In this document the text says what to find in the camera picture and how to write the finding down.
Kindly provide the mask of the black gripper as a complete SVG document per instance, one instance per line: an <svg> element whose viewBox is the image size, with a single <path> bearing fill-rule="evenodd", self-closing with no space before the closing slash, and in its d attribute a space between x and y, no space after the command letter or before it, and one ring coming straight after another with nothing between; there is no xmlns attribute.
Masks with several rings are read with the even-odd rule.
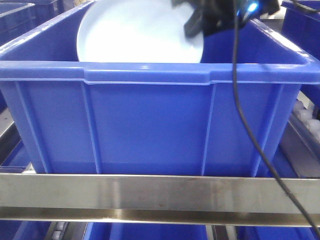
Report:
<svg viewBox="0 0 320 240"><path fill-rule="evenodd" d="M184 3L191 5L193 12L183 26L187 39L199 34L205 37L232 29L235 24L239 28L248 21L261 15L272 15L279 10L277 0L172 0L171 6Z"/></svg>

